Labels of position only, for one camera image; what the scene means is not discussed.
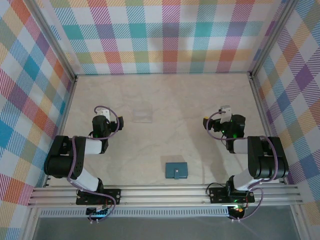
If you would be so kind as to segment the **right controller circuit board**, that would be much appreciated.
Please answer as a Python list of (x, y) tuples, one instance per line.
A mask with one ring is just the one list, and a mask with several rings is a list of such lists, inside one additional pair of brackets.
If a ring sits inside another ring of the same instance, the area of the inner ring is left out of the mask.
[(228, 207), (228, 214), (230, 219), (242, 219), (245, 215), (245, 210), (248, 205), (244, 203), (237, 203), (236, 205)]

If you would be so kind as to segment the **teal leather card holder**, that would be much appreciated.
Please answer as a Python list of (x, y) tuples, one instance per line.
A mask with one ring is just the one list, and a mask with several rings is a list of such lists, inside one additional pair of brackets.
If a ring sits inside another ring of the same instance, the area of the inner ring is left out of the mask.
[(188, 175), (188, 164), (186, 162), (167, 162), (165, 164), (166, 179), (187, 179)]

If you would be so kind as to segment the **aluminium table side rail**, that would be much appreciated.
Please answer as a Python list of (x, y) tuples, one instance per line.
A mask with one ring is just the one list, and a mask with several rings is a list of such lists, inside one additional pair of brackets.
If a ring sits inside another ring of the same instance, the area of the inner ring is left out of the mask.
[(285, 178), (288, 175), (289, 165), (281, 140), (272, 136), (270, 132), (254, 77), (250, 76), (250, 73), (248, 81), (264, 131), (264, 135), (250, 137), (248, 140), (249, 169), (254, 173), (255, 179), (264, 183)]
[(61, 121), (61, 125), (58, 128), (58, 132), (57, 132), (58, 135), (62, 135), (64, 133), (66, 122), (67, 122), (68, 115), (69, 115), (69, 112), (70, 112), (70, 108), (71, 108), (71, 105), (72, 105), (73, 97), (74, 97), (75, 90), (76, 90), (76, 87), (77, 87), (77, 83), (78, 83), (78, 76), (76, 75), (76, 78), (75, 78), (74, 82), (71, 85), (70, 95), (69, 95), (66, 107), (64, 109), (64, 112), (63, 112), (63, 118), (62, 118), (62, 121)]

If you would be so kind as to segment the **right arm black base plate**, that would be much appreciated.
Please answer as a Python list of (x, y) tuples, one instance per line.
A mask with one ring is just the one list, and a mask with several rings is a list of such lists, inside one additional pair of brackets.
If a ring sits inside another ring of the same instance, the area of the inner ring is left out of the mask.
[(243, 190), (227, 190), (226, 187), (209, 188), (209, 198), (211, 204), (246, 204), (254, 203), (254, 193)]

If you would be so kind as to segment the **left controller circuit board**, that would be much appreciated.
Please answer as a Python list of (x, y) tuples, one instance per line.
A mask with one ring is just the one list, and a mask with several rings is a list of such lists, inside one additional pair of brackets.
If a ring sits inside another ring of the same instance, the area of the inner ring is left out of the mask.
[(85, 214), (87, 216), (102, 218), (109, 212), (108, 208), (101, 208), (101, 207), (88, 207), (85, 210)]

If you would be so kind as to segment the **aluminium frame leg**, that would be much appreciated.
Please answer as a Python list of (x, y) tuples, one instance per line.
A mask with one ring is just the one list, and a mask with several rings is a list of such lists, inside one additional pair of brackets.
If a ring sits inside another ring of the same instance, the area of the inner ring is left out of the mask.
[(27, 208), (19, 234), (19, 240), (33, 240), (40, 212), (41, 210), (38, 207)]
[(294, 222), (300, 237), (300, 240), (311, 240), (307, 223), (300, 205), (291, 204), (290, 205)]

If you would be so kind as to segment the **aluminium corner frame post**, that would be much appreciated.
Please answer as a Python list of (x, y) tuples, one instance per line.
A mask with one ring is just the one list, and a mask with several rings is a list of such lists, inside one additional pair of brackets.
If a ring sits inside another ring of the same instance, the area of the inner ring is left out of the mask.
[(260, 71), (260, 69), (263, 66), (263, 63), (266, 61), (266, 58), (270, 51), (272, 50), (272, 47), (276, 43), (278, 37), (280, 36), (283, 28), (285, 27), (285, 24), (287, 23), (289, 17), (291, 16), (293, 10), (295, 9), (297, 3), (299, 0), (286, 0), (283, 9), (279, 14), (278, 20), (275, 22), (274, 27), (270, 31), (270, 35), (268, 36), (268, 39), (263, 46), (262, 50), (260, 51), (259, 55), (257, 56), (256, 61), (254, 61), (253, 67), (251, 67), (248, 71), (250, 73), (250, 76), (256, 76), (257, 73)]
[(39, 25), (40, 29), (43, 32), (48, 44), (53, 49), (54, 53), (56, 54), (58, 60), (60, 61), (62, 67), (66, 70), (68, 76), (74, 82), (77, 80), (77, 75), (75, 74), (74, 70), (72, 69), (71, 64), (69, 63), (65, 53), (63, 52), (60, 44), (55, 37), (50, 25), (46, 21), (41, 9), (39, 8), (36, 0), (23, 0), (29, 11), (31, 12), (32, 16), (34, 17), (35, 21)]

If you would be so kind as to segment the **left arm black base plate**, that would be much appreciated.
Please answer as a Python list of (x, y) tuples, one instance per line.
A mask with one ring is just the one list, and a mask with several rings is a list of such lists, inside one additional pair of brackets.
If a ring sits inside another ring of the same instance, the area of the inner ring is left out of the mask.
[(103, 189), (102, 195), (92, 194), (84, 191), (76, 191), (76, 205), (113, 205), (114, 201), (106, 195), (115, 199), (115, 204), (120, 204), (121, 190), (117, 188)]

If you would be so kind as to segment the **aluminium mounting rail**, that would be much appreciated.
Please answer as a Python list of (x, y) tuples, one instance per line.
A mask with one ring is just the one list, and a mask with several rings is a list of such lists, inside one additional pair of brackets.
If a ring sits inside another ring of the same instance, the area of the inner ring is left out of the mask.
[[(229, 203), (211, 203), (209, 188), (206, 185), (120, 185), (121, 190), (119, 207), (207, 207), (234, 206)], [(295, 185), (283, 183), (266, 183), (260, 185), (254, 192), (255, 206), (262, 203), (264, 206), (301, 205), (302, 195)], [(35, 188), (29, 200), (29, 207), (95, 207), (97, 205), (76, 205), (77, 193), (72, 186), (49, 186)]]

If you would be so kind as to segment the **controller circuit board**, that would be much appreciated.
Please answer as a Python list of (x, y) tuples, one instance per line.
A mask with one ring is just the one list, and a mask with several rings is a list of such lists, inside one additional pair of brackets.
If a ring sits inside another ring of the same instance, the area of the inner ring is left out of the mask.
[(101, 208), (101, 207), (88, 207), (85, 210), (85, 214), (87, 216), (102, 218), (109, 212), (108, 208)]
[(228, 207), (228, 214), (230, 219), (242, 219), (245, 215), (245, 210), (248, 205), (244, 203), (237, 203), (236, 205)]

